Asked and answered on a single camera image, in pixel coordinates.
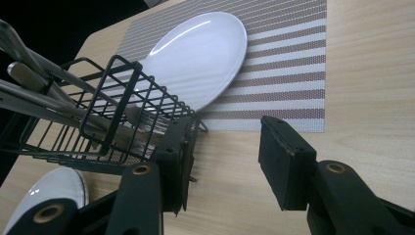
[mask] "dish rack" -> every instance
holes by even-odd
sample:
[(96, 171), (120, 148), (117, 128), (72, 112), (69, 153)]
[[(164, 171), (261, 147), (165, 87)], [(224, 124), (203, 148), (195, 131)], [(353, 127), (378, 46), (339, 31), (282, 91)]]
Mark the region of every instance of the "dish rack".
[[(189, 118), (191, 122), (183, 136), (193, 143), (184, 151), (187, 154), (193, 154), (197, 132), (208, 131), (190, 107), (180, 102), (177, 96), (168, 94), (166, 87), (157, 85), (153, 76), (144, 74), (138, 62), (130, 63), (114, 55), (105, 69), (87, 58), (79, 58), (62, 67), (78, 63), (87, 63), (97, 70), (80, 78), (96, 87), (94, 94), (56, 77), (45, 94), (53, 80), (68, 91), (76, 106), (87, 111), (84, 118), (71, 117), (80, 123), (79, 128), (31, 117), (19, 143), (3, 144), (1, 151), (80, 170), (122, 174), (129, 165), (150, 161), (165, 133), (177, 120)], [(118, 104), (115, 106), (103, 99), (100, 95), (103, 93)], [(138, 110), (137, 120), (132, 121), (135, 123), (127, 119), (127, 109)], [(111, 122), (105, 133), (97, 135), (88, 129), (93, 116)]]

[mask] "white plate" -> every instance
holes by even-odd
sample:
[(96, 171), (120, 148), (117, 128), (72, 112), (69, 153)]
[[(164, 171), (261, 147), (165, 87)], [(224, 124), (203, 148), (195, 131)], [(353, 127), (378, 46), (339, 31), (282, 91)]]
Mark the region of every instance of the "white plate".
[(247, 44), (244, 25), (235, 16), (199, 15), (177, 26), (153, 48), (142, 63), (143, 72), (198, 111), (230, 84), (244, 61)]
[(50, 199), (68, 198), (78, 208), (88, 204), (88, 189), (80, 171), (68, 167), (54, 169), (41, 177), (24, 195), (6, 225), (6, 234), (21, 216), (32, 207)]

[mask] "table surface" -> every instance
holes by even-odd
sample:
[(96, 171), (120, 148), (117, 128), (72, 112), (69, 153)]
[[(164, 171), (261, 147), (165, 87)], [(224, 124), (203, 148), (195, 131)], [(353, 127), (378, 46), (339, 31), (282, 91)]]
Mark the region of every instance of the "table surface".
[[(78, 57), (104, 66), (136, 19), (170, 0), (88, 37)], [(302, 133), (317, 159), (353, 167), (381, 198), (415, 210), (415, 2), (328, 2), (326, 127)], [(71, 68), (86, 74), (89, 68)], [(280, 211), (257, 162), (259, 132), (200, 134), (188, 210), (164, 214), (165, 234), (309, 234), (304, 211)], [(23, 195), (58, 167), (19, 157), (0, 188), (0, 230)], [(91, 201), (119, 176), (85, 172)]]

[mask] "striped placemat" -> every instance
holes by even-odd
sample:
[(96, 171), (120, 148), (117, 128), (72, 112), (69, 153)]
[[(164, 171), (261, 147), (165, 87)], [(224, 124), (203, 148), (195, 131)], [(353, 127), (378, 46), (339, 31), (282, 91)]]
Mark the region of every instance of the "striped placemat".
[(199, 111), (207, 127), (260, 130), (260, 118), (273, 116), (324, 131), (326, 1), (188, 0), (132, 23), (117, 53), (143, 61), (169, 31), (208, 12), (239, 18), (249, 47), (230, 86)]

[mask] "oval plate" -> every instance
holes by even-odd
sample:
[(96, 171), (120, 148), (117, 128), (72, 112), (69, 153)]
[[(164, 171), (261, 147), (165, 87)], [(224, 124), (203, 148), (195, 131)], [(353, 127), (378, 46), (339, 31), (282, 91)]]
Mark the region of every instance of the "oval plate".
[(199, 111), (236, 76), (247, 44), (247, 32), (238, 18), (222, 12), (206, 13), (169, 32), (142, 63), (143, 72)]

